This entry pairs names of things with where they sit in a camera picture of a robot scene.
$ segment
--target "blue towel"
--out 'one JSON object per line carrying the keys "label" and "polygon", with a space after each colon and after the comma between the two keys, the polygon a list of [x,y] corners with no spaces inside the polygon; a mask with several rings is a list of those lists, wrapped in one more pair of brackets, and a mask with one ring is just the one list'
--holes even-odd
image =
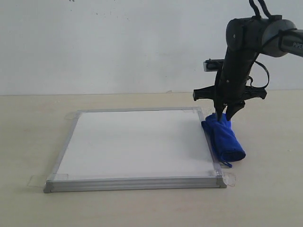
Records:
{"label": "blue towel", "polygon": [[245,158],[245,151],[237,141],[232,130],[232,123],[226,120],[224,113],[220,121],[217,121],[217,116],[213,113],[206,117],[201,124],[209,135],[214,154],[220,162],[232,167],[229,162],[236,162]]}

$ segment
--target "white wall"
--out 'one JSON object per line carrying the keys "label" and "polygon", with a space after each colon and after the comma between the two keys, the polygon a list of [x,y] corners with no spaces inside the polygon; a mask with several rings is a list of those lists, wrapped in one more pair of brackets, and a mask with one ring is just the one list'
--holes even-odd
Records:
{"label": "white wall", "polygon": [[[303,28],[301,0],[266,0]],[[0,95],[192,92],[212,85],[248,0],[0,0]],[[262,56],[270,89],[303,88],[303,58]],[[266,82],[255,66],[256,84]]]}

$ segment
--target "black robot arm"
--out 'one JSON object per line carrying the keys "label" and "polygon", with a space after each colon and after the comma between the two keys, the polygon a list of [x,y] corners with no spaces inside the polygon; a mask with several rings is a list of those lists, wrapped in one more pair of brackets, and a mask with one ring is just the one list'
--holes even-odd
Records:
{"label": "black robot arm", "polygon": [[263,87],[254,87],[250,71],[257,63],[260,54],[282,57],[287,53],[303,57],[303,30],[298,30],[290,20],[282,19],[281,15],[271,15],[262,0],[258,0],[268,18],[262,18],[253,0],[249,0],[255,15],[249,18],[231,20],[226,28],[227,50],[222,60],[207,60],[205,71],[216,71],[214,86],[195,89],[194,100],[212,99],[218,120],[226,108],[229,121],[240,109],[244,108],[245,100],[259,97],[265,99],[267,92]]}

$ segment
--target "table surface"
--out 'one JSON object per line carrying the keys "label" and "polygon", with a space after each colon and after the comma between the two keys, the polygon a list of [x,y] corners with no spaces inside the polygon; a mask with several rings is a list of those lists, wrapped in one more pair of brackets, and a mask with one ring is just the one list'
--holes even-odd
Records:
{"label": "table surface", "polygon": [[1,227],[301,227],[303,91],[269,91],[232,119],[247,156],[226,189],[43,194],[79,109],[201,106],[190,93],[0,96]]}

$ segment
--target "whiteboard frame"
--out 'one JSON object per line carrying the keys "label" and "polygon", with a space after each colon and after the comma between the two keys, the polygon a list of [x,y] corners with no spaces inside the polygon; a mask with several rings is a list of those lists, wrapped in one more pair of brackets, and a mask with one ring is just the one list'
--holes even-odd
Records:
{"label": "whiteboard frame", "polygon": [[161,111],[161,110],[196,110],[199,120],[204,121],[202,109],[195,107],[160,107],[160,108],[127,108],[127,109],[91,109],[78,110],[72,120],[71,128],[63,149],[48,176],[43,192],[83,192],[83,191],[109,191],[109,190],[142,190],[142,189],[177,189],[177,188],[226,188],[223,172],[220,163],[214,155],[209,136],[204,132],[209,151],[214,165],[214,176],[195,177],[140,177],[140,178],[115,178],[115,179],[94,179],[94,180],[54,180],[64,157],[65,151],[73,136],[78,119],[83,113],[101,112],[129,112],[129,111]]}

